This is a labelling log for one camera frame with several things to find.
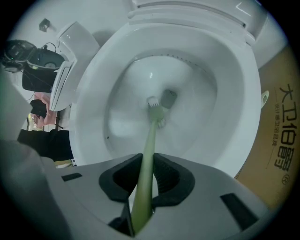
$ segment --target toilet rim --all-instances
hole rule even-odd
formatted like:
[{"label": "toilet rim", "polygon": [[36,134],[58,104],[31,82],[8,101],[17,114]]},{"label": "toilet rim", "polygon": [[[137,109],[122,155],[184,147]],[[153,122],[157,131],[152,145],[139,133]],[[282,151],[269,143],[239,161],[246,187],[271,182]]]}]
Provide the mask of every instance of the toilet rim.
[{"label": "toilet rim", "polygon": [[[94,57],[94,59],[91,61],[90,65],[87,67],[81,81],[80,84],[78,86],[77,89],[77,93],[79,95],[78,98],[78,103],[80,102],[80,97],[84,95],[84,92],[87,91],[88,89],[88,84],[86,84],[87,81],[89,81],[89,79],[91,77],[93,77],[93,72],[95,71],[94,68],[98,68],[99,65],[101,65],[105,60],[107,61],[107,57],[109,57],[109,53],[111,53],[111,49],[116,45],[116,43],[118,41],[123,41],[123,37],[127,36],[130,32],[135,31],[135,30],[141,30],[141,29],[145,29],[147,27],[160,27],[160,26],[167,26],[167,27],[181,27],[181,28],[189,28],[186,26],[176,26],[176,25],[170,25],[170,24],[160,24],[160,23],[152,23],[152,24],[135,24],[135,25],[125,25],[123,28],[121,28],[116,34],[114,34],[112,36],[111,39],[108,40],[108,42],[98,51],[98,53],[96,54],[96,56]],[[201,30],[201,29],[196,29],[193,28],[194,31],[199,31],[199,32],[205,32],[205,34],[209,35],[212,34],[211,32],[207,32],[205,30]],[[249,92],[254,92],[254,93],[258,93],[259,97],[256,96],[249,96],[249,94],[245,94],[245,101],[243,102],[243,107],[247,108],[249,106],[254,106],[254,105],[258,105],[258,109],[260,109],[260,84],[259,84],[259,76],[258,76],[258,72],[257,72],[257,67],[256,67],[256,62],[252,53],[252,50],[249,46],[246,46],[244,48],[241,48],[240,45],[235,44],[234,42],[227,40],[227,39],[221,39],[220,41],[222,41],[223,44],[227,44],[228,47],[230,47],[230,50],[232,51],[232,53],[237,57],[237,59],[239,59],[239,64],[240,67],[242,69],[243,72],[243,78],[244,78],[244,88],[250,89]],[[123,71],[124,69],[121,69],[120,71],[118,71],[118,73],[116,75],[120,75],[120,73]],[[103,111],[105,111],[106,109],[106,101],[109,98],[109,92],[111,91],[111,89],[114,87],[115,82],[118,80],[118,78],[114,78],[113,83],[110,84],[109,88],[106,88],[105,91],[108,92],[105,94],[105,98],[103,99],[103,101],[101,102],[102,105],[102,109]],[[79,151],[80,149],[80,144],[79,141],[76,140],[76,125],[78,124],[76,122],[76,114],[77,114],[77,109],[78,106],[77,104],[73,104],[72,105],[72,109],[71,109],[71,114],[70,114],[70,142],[71,142],[71,147],[72,150],[74,150],[74,157],[76,158],[77,162],[80,164],[80,161],[78,161],[78,159],[82,159],[82,153],[81,151]],[[251,134],[249,134],[247,136],[249,140],[247,140],[247,147],[242,147],[239,150],[239,156],[243,156],[244,159],[246,159],[247,155],[249,154],[249,151],[252,147],[255,135],[256,135],[256,131],[258,128],[258,121],[259,121],[259,115],[260,115],[260,111],[257,111],[256,109],[252,109],[250,110],[248,113],[245,112],[245,110],[241,110],[242,111],[242,118],[243,121],[247,121],[251,123],[251,129],[253,130]],[[101,122],[99,123],[100,126],[102,126],[101,131],[103,133],[103,125],[104,125],[104,119],[101,119]],[[235,136],[236,139],[239,139],[239,141],[242,139],[242,137],[240,136],[240,132],[242,131],[242,126],[237,126],[237,128],[235,129],[235,132],[232,134],[233,136]],[[104,136],[101,136],[99,139],[99,146],[106,146],[105,144],[105,140],[104,140]],[[234,144],[237,141],[234,142],[230,142],[228,143],[228,149],[224,150],[224,154],[223,156],[230,156],[230,154],[232,154],[232,151],[234,148],[236,148],[234,146]],[[105,160],[109,160],[111,159],[110,153],[107,149],[107,147],[103,148],[103,153],[102,153],[103,158],[105,158]],[[186,158],[188,160],[193,160],[193,161],[197,161],[196,159],[193,159],[190,154],[185,154],[184,156],[182,156],[183,158]],[[234,176],[240,169],[240,167],[242,166],[242,163],[238,162],[238,159],[236,160],[236,165],[235,167],[233,167],[233,169],[227,171],[227,173],[229,173],[231,176]],[[215,167],[217,168],[221,168],[223,169],[224,167],[226,168],[226,166],[224,166],[224,164],[220,163],[218,165],[216,165]]]}]

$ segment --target white plastic part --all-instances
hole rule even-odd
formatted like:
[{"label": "white plastic part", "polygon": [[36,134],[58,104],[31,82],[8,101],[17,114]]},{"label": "white plastic part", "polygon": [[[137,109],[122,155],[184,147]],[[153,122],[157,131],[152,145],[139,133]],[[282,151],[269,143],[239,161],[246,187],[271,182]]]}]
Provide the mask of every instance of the white plastic part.
[{"label": "white plastic part", "polygon": [[[149,126],[146,98],[177,87],[178,99],[169,111],[177,126],[167,120],[157,132],[156,152],[234,177],[256,136],[261,89],[251,47],[219,33],[163,23],[127,24],[116,32],[88,66],[72,105],[70,142],[77,164],[142,152],[143,129]],[[162,64],[151,58],[162,58]],[[210,78],[189,92],[183,81],[193,84],[195,69]]]},{"label": "white plastic part", "polygon": [[265,91],[263,94],[262,94],[262,100],[261,100],[261,108],[263,108],[263,106],[266,104],[266,102],[268,101],[268,98],[269,98],[269,91]]},{"label": "white plastic part", "polygon": [[147,8],[192,7],[214,13],[236,22],[244,28],[254,41],[259,37],[267,20],[267,11],[255,0],[127,0],[136,11]]},{"label": "white plastic part", "polygon": [[92,58],[99,50],[94,37],[78,22],[67,25],[57,36],[58,49],[69,63],[62,64],[51,92],[50,110],[65,109],[75,99],[80,79]]},{"label": "white plastic part", "polygon": [[67,75],[70,71],[72,63],[65,61],[61,64],[57,75],[55,77],[53,86],[52,86],[52,92],[50,96],[50,110],[55,111],[56,105],[57,105],[57,100],[60,96],[62,86],[64,85]]},{"label": "white plastic part", "polygon": [[288,44],[288,39],[279,24],[268,13],[261,34],[252,47],[257,67],[261,68]]},{"label": "white plastic part", "polygon": [[147,98],[147,103],[148,103],[149,107],[154,107],[154,106],[159,105],[159,100],[157,97],[152,96],[152,97]]},{"label": "white plastic part", "polygon": [[130,12],[128,18],[129,24],[169,23],[208,30],[240,45],[255,42],[240,24],[202,8],[177,5],[143,7]]}]

